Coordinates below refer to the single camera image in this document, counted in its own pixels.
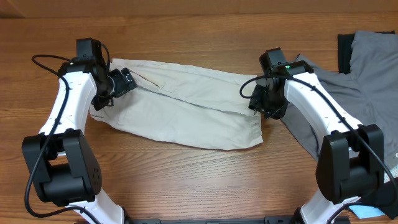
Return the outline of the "beige cotton shorts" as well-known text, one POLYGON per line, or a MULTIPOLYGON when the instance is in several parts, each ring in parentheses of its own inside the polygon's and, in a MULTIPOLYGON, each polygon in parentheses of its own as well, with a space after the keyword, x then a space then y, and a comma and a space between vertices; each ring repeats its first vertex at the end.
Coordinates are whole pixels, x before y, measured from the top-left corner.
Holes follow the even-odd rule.
POLYGON ((261 116, 249 109, 252 75, 150 60, 113 59, 137 88, 112 107, 90 108, 97 121, 155 141, 203 149, 246 149, 263 142, 261 116))

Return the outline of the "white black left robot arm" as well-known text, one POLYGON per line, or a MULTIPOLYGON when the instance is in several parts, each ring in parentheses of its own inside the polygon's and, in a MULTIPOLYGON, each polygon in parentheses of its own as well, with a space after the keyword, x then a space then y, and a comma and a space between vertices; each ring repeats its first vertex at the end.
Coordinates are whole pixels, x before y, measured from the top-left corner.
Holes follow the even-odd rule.
POLYGON ((34 217, 73 210, 88 223, 132 222, 103 190, 100 165, 85 137, 89 108, 113 106, 137 86, 128 69, 110 69, 106 49, 92 38, 77 40, 76 57, 63 59, 55 72, 59 89, 48 120, 22 142, 30 173, 24 203, 34 217))

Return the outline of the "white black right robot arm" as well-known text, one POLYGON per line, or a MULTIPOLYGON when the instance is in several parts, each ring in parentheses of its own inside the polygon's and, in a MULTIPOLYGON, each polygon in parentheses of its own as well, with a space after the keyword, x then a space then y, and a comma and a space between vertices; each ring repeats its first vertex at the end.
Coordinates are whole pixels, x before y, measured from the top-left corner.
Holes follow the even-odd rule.
POLYGON ((308 121, 318 141, 315 171, 318 190, 288 217, 267 217, 265 223, 348 223, 340 213, 360 205, 384 184, 384 136, 375 125, 363 125, 322 87, 305 61, 288 62, 280 48, 259 58, 263 76, 257 81, 251 109, 265 118, 287 116, 294 105, 308 121))

